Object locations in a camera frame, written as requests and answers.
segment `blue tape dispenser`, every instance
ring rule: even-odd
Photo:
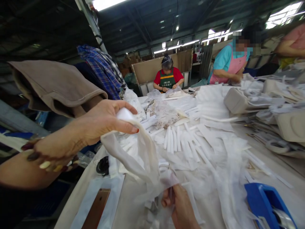
[[[274,187],[260,183],[245,184],[252,213],[262,220],[266,229],[297,229],[285,203]]]

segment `blue plaid shirt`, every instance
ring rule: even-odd
[[[81,59],[87,61],[95,72],[98,80],[104,85],[107,94],[111,94],[114,100],[119,100],[119,93],[125,82],[124,80],[120,82],[121,80],[117,75],[119,70],[118,68],[114,69],[117,64],[112,62],[112,58],[100,49],[88,45],[77,46],[77,51]]]

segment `pile of white strips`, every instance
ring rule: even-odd
[[[181,183],[190,183],[197,201],[217,191],[226,228],[255,228],[253,219],[256,217],[248,210],[244,184],[268,176],[277,189],[283,186],[293,189],[293,186],[267,167],[250,151],[247,141],[234,133],[230,122],[239,117],[230,116],[223,102],[230,88],[221,84],[202,86],[196,97],[167,101],[188,116],[167,129],[156,129],[155,115],[141,123],[155,142],[158,159],[169,162]],[[138,155],[137,135],[122,135],[117,139],[143,166]],[[119,172],[134,176],[122,164]],[[295,222],[304,226],[302,213],[289,210]]]

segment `beaded bracelet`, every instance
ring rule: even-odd
[[[52,164],[51,161],[46,160],[47,157],[42,155],[40,152],[34,150],[34,145],[41,140],[36,138],[28,141],[24,146],[21,147],[23,150],[21,154],[26,158],[27,161],[39,162],[39,168],[45,169],[47,172],[68,172],[77,168],[79,164],[78,156],[75,155],[68,165]]]

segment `teal shirt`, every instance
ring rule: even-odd
[[[214,66],[213,69],[209,75],[208,78],[208,84],[210,84],[210,78],[212,76],[213,70],[214,69],[223,69],[226,72],[229,70],[229,66],[231,63],[231,58],[232,58],[232,48],[230,45],[233,46],[234,49],[234,45],[233,42],[230,42],[229,44],[227,44],[225,47],[223,47],[223,49],[217,54],[216,58],[215,58],[215,62],[214,62]],[[249,59],[249,56],[251,55],[253,48],[247,48],[247,61]],[[233,58],[240,58],[244,56],[244,52],[234,52],[233,54]]]

